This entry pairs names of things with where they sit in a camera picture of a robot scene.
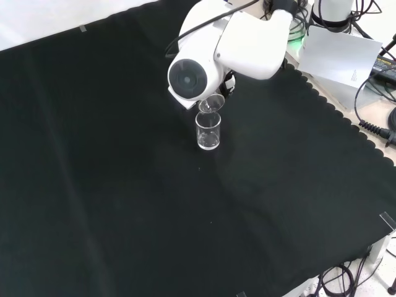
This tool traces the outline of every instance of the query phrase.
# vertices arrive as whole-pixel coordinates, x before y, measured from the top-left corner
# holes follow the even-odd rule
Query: white wall
[[[0,0],[0,50],[156,0]]]

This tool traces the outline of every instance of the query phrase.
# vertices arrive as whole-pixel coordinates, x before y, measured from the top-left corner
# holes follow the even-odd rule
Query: clear plastic cup
[[[197,142],[204,150],[214,150],[220,144],[220,123],[218,113],[198,113],[196,116]]]
[[[224,103],[224,96],[222,94],[214,93],[205,100],[202,100],[199,103],[198,108],[203,113],[214,113],[222,108]]]

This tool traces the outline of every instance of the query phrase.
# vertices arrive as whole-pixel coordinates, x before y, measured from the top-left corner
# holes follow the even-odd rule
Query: electrical cable
[[[301,8],[305,8],[308,5],[308,0],[298,0],[298,6]]]
[[[391,96],[392,98],[391,98],[391,97],[388,97],[386,94],[384,94],[383,91],[379,90],[379,89],[378,89],[374,84],[372,84],[370,81],[369,81],[368,83],[371,84],[371,86],[372,86],[374,89],[376,89],[377,91],[374,92],[374,90],[371,90],[368,86],[366,86],[366,88],[370,89],[372,92],[376,93],[377,95],[383,96],[384,98],[388,99],[389,101],[396,103],[396,98],[395,98],[392,94],[390,94],[390,96]]]
[[[351,11],[351,14],[346,18],[346,20],[349,23],[350,26],[350,31],[351,31],[351,24],[352,22],[357,22],[360,20],[360,18],[365,15],[365,14],[375,14],[375,13],[382,13],[381,8],[378,6],[378,4],[375,2],[375,0],[371,0],[369,6],[367,7],[366,10],[364,10],[364,0],[361,0],[361,8],[360,11],[358,11],[358,0],[355,0],[356,4],[356,11]],[[378,7],[380,12],[369,12],[370,8],[372,5],[375,5]],[[344,28],[330,28],[327,24],[326,21],[323,19],[322,16],[322,0],[319,0],[318,3],[318,13],[319,13],[319,18],[321,20],[321,25],[325,27],[328,31],[333,32],[333,33],[340,33],[344,31]]]
[[[390,252],[388,249],[386,250],[390,255],[394,256],[396,258],[396,255],[392,252]]]
[[[288,43],[291,43],[291,42],[294,42],[294,41],[300,41],[300,40],[302,40],[303,38],[304,38],[304,36],[300,36],[300,37],[298,37],[298,38],[289,39],[287,42],[288,42]]]
[[[354,100],[354,110],[355,110],[355,115],[356,117],[359,119],[359,126],[367,129],[368,131],[375,133],[377,135],[379,135],[380,137],[387,139],[387,143],[385,145],[385,147],[389,146],[390,144],[396,145],[396,132],[389,130],[389,129],[385,129],[385,128],[381,128],[381,127],[377,127],[369,122],[364,121],[358,113],[358,109],[356,107],[356,102],[358,101],[358,96],[359,96],[359,92],[361,91],[361,89],[363,88],[363,86],[365,85],[366,82],[368,82],[370,79],[375,78],[375,76],[377,76],[378,74],[385,72],[385,71],[389,71],[389,70],[394,70],[396,69],[396,66],[392,66],[389,67],[387,69],[383,69],[377,73],[374,73],[373,75],[370,75],[359,87],[356,95],[355,95],[355,100]]]
[[[180,36],[178,36],[178,37],[176,37],[174,40],[172,40],[171,43],[166,47],[166,49],[165,49],[165,57],[166,57],[166,58],[174,58],[174,57],[177,55],[177,53],[175,53],[175,54],[170,54],[170,53],[169,53],[169,50],[172,49],[172,47],[174,47],[174,45],[175,45],[180,39],[186,37],[187,35],[191,34],[192,32],[194,32],[194,31],[196,31],[196,30],[198,30],[198,29],[201,29],[202,27],[204,27],[204,26],[206,26],[206,25],[208,25],[208,24],[211,24],[211,23],[213,23],[213,22],[215,22],[215,21],[217,21],[217,20],[220,20],[220,19],[222,19],[222,18],[224,18],[224,17],[228,17],[229,15],[234,14],[234,13],[237,12],[237,11],[241,11],[241,10],[244,9],[244,8],[247,8],[247,7],[249,7],[249,6],[252,6],[253,4],[255,4],[255,3],[257,3],[257,2],[259,2],[259,0],[253,0],[253,1],[249,2],[249,3],[247,3],[247,4],[244,4],[244,5],[242,5],[242,6],[239,6],[239,7],[237,7],[237,8],[234,8],[234,9],[228,11],[228,12],[225,12],[224,14],[220,14],[220,15],[218,15],[218,16],[216,16],[216,17],[210,19],[210,20],[207,20],[206,22],[203,22],[202,24],[200,24],[200,25],[198,25],[198,26],[196,26],[196,27],[194,27],[194,28],[192,28],[192,29],[190,29],[190,30],[184,32],[183,34],[181,34]]]
[[[298,10],[303,15],[305,24],[308,24],[308,20],[307,20],[307,17],[308,17],[308,14],[309,14],[308,10],[305,7],[298,7]]]
[[[379,7],[379,5],[377,4],[376,1],[373,0],[372,2],[375,6],[377,6],[379,11],[374,11],[374,12],[366,12],[367,14],[381,14],[382,13],[382,9]]]
[[[260,19],[262,20],[263,18],[265,18],[265,20],[268,20],[267,15],[268,15],[269,13],[270,13],[269,11],[266,11],[265,14],[264,14]]]
[[[396,132],[396,108],[392,110],[388,117],[388,128]]]
[[[357,31],[361,34],[361,36],[363,36],[363,37],[365,37],[365,38],[367,38],[367,39],[372,39],[373,40],[373,38],[370,36],[370,35],[368,35],[354,20],[352,20],[351,21],[351,24],[352,24],[352,26],[354,26],[356,29],[357,29]],[[383,51],[385,51],[393,60],[395,60],[396,61],[396,58],[387,50],[387,49],[385,49],[383,46],[381,46],[381,48],[382,48],[382,50]]]
[[[392,97],[392,101],[396,102],[396,98],[393,96],[392,92],[388,89],[387,82],[384,84],[384,89]]]
[[[347,292],[345,291],[344,271],[341,273],[341,276],[342,276],[342,289],[344,292],[344,297],[347,297]]]
[[[376,273],[378,267],[379,267],[379,266],[381,265],[381,263],[382,263],[382,260],[384,260],[384,258],[382,258],[381,261],[379,261],[377,267],[374,269],[374,271],[372,272],[372,274],[371,274],[368,278],[366,278],[365,280],[363,280],[358,286],[361,286],[362,284],[364,284],[366,281],[368,281],[368,280],[374,275],[374,273]]]
[[[373,90],[372,88],[370,88],[368,85],[365,86],[365,88],[368,88],[370,91],[372,91],[374,94],[382,96],[382,92],[379,93],[378,91]]]
[[[353,288],[350,297],[355,297],[356,291],[358,289],[358,283],[360,279],[361,272],[363,271],[364,263],[366,262],[367,256],[362,258],[360,261],[358,270],[356,271],[355,282],[353,283]]]
[[[302,21],[300,21],[297,26],[300,26],[300,25],[303,25],[303,26],[298,31],[290,32],[289,35],[298,34],[300,32],[303,32],[304,27],[305,27],[304,23]]]
[[[341,268],[342,273],[341,273],[339,276],[337,276],[337,277],[335,277],[335,278],[333,278],[333,279],[331,279],[331,280],[329,280],[329,281],[327,281],[327,282],[324,282],[323,279],[322,279],[322,287],[323,287],[323,290],[325,291],[325,293],[326,293],[327,296],[329,296],[329,297],[342,297],[342,296],[348,296],[348,295],[352,292],[354,281],[353,281],[353,274],[352,274],[351,270],[349,269],[350,265],[351,265],[351,262],[349,263],[348,267],[345,267],[343,264],[340,264],[340,265],[338,265],[338,266],[335,266],[335,267],[333,267],[332,269],[334,269],[334,268],[336,268],[336,267]],[[324,274],[323,278],[324,278],[325,275],[328,274],[332,269],[328,270],[328,271]],[[326,287],[326,284],[329,283],[329,282],[332,282],[332,281],[334,281],[334,280],[336,280],[336,279],[338,279],[339,277],[343,276],[345,273],[348,275],[348,278],[349,278],[349,280],[350,280],[348,289],[347,289],[346,291],[345,291],[345,289],[344,289],[344,292],[342,292],[342,293],[334,293],[334,292],[331,292],[331,291]]]
[[[352,262],[349,262],[347,268],[349,268],[349,267],[351,266],[351,264],[352,264]],[[331,268],[330,270],[328,270],[328,271],[323,275],[323,277],[325,277],[325,276],[326,276],[331,270],[333,270],[334,268],[336,268],[336,267],[333,267],[333,268]],[[328,284],[328,283],[331,283],[332,281],[334,281],[334,280],[340,278],[343,274],[344,274],[344,271],[343,271],[339,276],[337,276],[337,277],[335,277],[335,278],[332,278],[331,280],[327,280],[324,284],[326,285],[326,284]]]
[[[365,85],[366,82],[368,82],[370,79],[375,78],[375,76],[377,76],[378,74],[380,74],[380,73],[382,73],[382,72],[385,72],[385,71],[394,70],[394,69],[396,69],[396,66],[392,66],[392,67],[389,67],[389,68],[387,68],[387,69],[382,69],[382,70],[380,70],[379,72],[374,73],[373,75],[370,75],[370,76],[360,85],[360,87],[359,87],[359,89],[358,89],[358,91],[357,91],[357,93],[356,93],[356,95],[355,95],[355,104],[354,104],[354,107],[355,107],[355,115],[356,115],[356,117],[359,119],[360,122],[364,122],[364,121],[361,119],[361,117],[360,117],[359,114],[358,114],[358,110],[357,110],[357,107],[356,107],[356,101],[358,100],[358,95],[359,95],[361,89],[363,88],[363,86]]]
[[[319,276],[319,282],[317,283],[316,291],[315,291],[313,297],[318,297],[319,296],[319,292],[321,290],[321,283],[323,282],[323,278],[324,278],[324,274],[322,273]]]
[[[302,21],[302,23],[304,23],[304,25],[305,25],[305,29],[306,29],[306,30],[308,29],[309,24],[308,24],[308,22],[307,22],[305,19],[303,19],[303,18],[300,17],[299,15],[296,15],[296,16],[295,16],[295,19],[298,19],[298,20]]]

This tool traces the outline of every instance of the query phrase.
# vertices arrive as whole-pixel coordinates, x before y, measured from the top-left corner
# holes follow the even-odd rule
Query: table
[[[163,59],[192,3],[1,53],[4,295],[278,297],[389,232],[392,164],[291,66],[238,75],[198,149]]]

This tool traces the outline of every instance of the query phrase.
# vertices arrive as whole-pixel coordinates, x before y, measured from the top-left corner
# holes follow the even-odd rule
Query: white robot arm
[[[232,8],[223,0],[198,2],[180,35]],[[292,14],[281,9],[269,21],[238,11],[188,34],[179,40],[179,53],[168,70],[170,93],[189,108],[215,92],[231,69],[269,79],[282,65],[292,20]]]

